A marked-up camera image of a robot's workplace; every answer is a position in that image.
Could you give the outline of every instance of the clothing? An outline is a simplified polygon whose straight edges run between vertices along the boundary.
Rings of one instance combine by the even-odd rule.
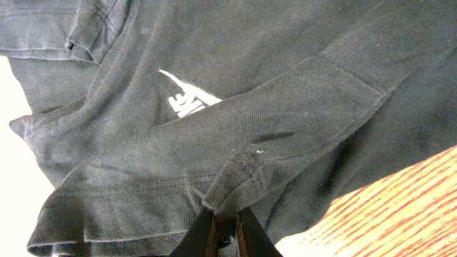
[[[56,187],[29,241],[38,256],[167,255],[204,206],[251,206],[275,243],[457,142],[454,1],[0,9],[0,54],[36,106],[11,128]],[[27,86],[34,62],[91,79]],[[59,90],[41,104],[41,87]]]

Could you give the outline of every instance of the folded shirt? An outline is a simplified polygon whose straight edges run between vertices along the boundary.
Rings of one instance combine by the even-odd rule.
[[[457,142],[453,1],[3,5],[38,256],[167,255],[203,207],[275,243]]]

